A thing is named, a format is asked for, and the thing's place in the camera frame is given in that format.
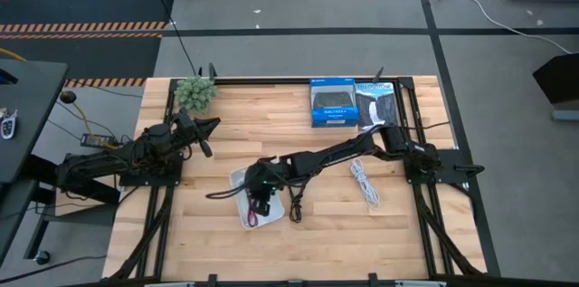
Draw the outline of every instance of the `black desk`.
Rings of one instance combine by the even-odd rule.
[[[19,213],[0,223],[1,265],[30,201],[50,203],[50,195],[38,188],[38,180],[21,174],[62,89],[68,66],[0,59],[0,69],[18,79],[16,85],[0,85],[0,108],[7,107],[10,113],[18,109],[14,137],[0,139],[0,217]]]

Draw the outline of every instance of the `black mat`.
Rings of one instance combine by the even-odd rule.
[[[0,35],[0,46],[28,61],[69,64],[68,86],[143,85],[160,44],[157,33]]]
[[[171,10],[174,0],[165,0]],[[8,0],[0,32],[161,29],[168,16],[159,0]]]

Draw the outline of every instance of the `wooden table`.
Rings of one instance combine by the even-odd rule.
[[[435,76],[413,77],[424,126],[447,121]],[[135,136],[162,122],[169,79],[148,79]],[[309,86],[218,86],[211,111],[222,122],[210,137],[214,152],[205,158],[198,146],[184,163],[176,189],[162,281],[363,280],[427,278],[413,191],[400,161],[363,157],[365,172],[382,198],[368,210],[349,162],[325,169],[308,184],[303,221],[288,218],[289,196],[282,193],[286,216],[254,230],[242,228],[234,200],[210,200],[207,193],[229,189],[229,174],[257,158],[319,150],[353,138],[357,128],[312,129]],[[450,126],[426,130],[437,148],[453,148]],[[149,188],[141,187],[117,211],[103,276],[114,273],[143,233]],[[438,186],[447,233],[479,270],[485,270],[470,202],[460,192]],[[437,269],[441,253],[431,234]],[[147,274],[152,274],[153,241]]]

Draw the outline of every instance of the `cable bundle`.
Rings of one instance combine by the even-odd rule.
[[[368,207],[374,210],[380,208],[380,196],[370,185],[370,182],[368,182],[368,177],[364,173],[362,161],[360,159],[354,159],[350,169],[352,170],[352,174],[354,174],[356,181],[360,184],[360,189],[362,189]]]

